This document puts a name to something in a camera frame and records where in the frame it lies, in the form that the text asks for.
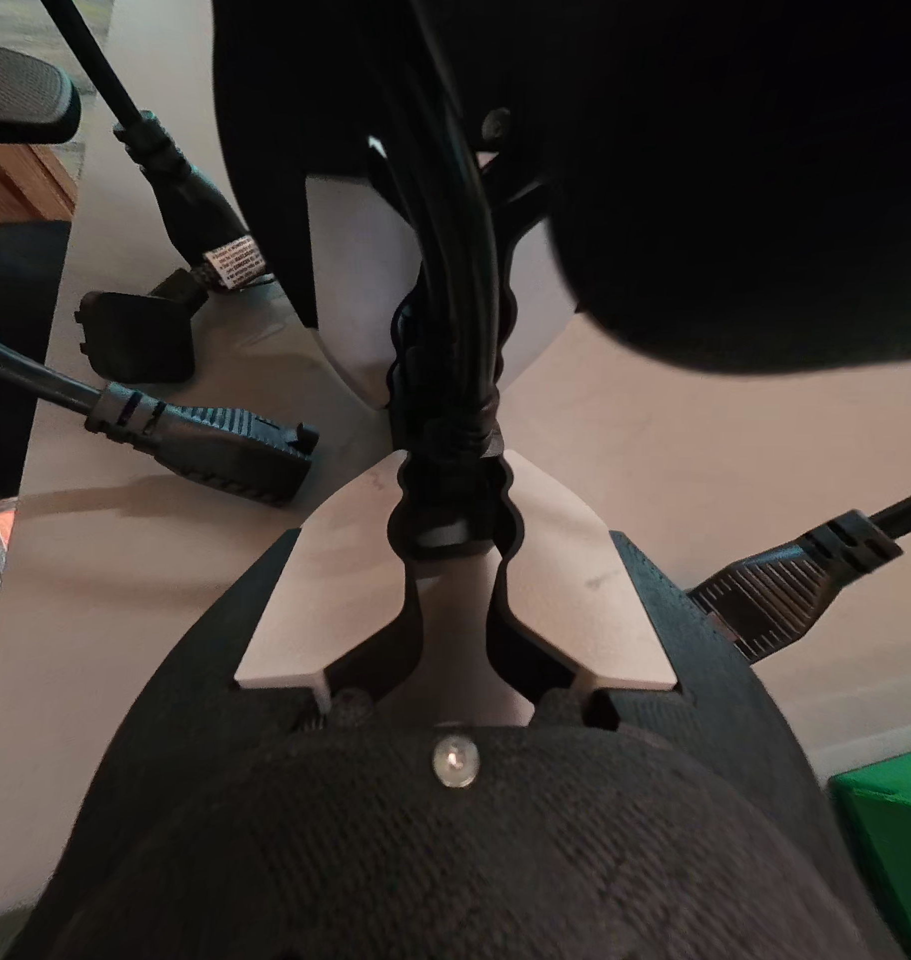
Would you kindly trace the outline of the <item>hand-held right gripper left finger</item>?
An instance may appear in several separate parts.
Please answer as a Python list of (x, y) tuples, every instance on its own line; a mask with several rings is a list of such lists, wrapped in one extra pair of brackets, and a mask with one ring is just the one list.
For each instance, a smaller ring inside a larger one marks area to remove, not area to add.
[(406, 458), (391, 452), (305, 519), (238, 663), (242, 688), (396, 690), (419, 665), (419, 592), (391, 544)]

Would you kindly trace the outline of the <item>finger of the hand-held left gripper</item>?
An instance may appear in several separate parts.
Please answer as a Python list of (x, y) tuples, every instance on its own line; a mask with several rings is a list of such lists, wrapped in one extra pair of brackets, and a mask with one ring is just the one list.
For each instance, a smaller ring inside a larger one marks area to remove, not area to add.
[(367, 179), (309, 175), (305, 189), (322, 351), (357, 396), (384, 408), (391, 321), (421, 269), (416, 234)]
[(550, 236), (550, 185), (531, 159), (496, 154), (491, 212), (498, 241), (498, 381), (504, 390), (558, 339), (575, 313)]

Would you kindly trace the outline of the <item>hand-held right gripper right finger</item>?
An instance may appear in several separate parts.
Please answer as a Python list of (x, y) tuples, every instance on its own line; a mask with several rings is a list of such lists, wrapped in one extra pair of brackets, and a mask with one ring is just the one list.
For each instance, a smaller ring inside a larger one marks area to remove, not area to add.
[(605, 520), (520, 452), (498, 467), (499, 678), (516, 690), (672, 690), (677, 671)]

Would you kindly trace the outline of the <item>black ridged power plug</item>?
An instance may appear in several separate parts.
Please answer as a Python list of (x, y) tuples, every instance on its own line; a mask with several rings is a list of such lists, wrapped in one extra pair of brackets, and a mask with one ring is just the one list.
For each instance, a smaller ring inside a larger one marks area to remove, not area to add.
[(98, 390), (4, 343), (0, 380), (81, 413), (89, 432), (151, 455), (173, 474), (277, 507), (293, 500), (319, 447), (319, 428), (304, 422), (178, 405), (118, 381)]

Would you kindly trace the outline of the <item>black wide ribbed power plug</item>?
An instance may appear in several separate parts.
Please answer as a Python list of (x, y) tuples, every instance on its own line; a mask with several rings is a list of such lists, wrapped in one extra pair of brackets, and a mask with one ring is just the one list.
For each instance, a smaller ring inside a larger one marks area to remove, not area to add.
[(844, 587), (900, 557), (906, 534), (911, 495), (873, 515), (851, 509), (727, 564), (689, 596), (756, 665), (809, 633)]

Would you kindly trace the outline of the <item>black flat plug with label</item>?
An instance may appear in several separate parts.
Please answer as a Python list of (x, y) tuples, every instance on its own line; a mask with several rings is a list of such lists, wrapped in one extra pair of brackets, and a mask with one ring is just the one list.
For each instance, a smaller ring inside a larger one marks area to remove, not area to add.
[(203, 252), (200, 264), (178, 267), (149, 293), (89, 291), (74, 313), (81, 351), (106, 380), (126, 385), (180, 385), (196, 373), (193, 319), (211, 293), (238, 293), (272, 281), (252, 234)]

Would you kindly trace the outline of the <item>wooden cabinet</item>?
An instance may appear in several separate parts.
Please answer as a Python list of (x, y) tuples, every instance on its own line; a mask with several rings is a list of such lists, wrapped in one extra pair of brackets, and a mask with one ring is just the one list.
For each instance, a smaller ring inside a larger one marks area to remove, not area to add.
[(77, 184), (47, 145), (0, 143), (0, 224), (69, 222)]

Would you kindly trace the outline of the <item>green box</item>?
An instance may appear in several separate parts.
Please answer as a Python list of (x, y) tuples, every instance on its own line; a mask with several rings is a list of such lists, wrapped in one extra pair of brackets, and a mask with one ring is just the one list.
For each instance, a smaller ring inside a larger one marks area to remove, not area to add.
[(911, 958), (911, 752), (836, 773), (828, 792), (876, 907)]

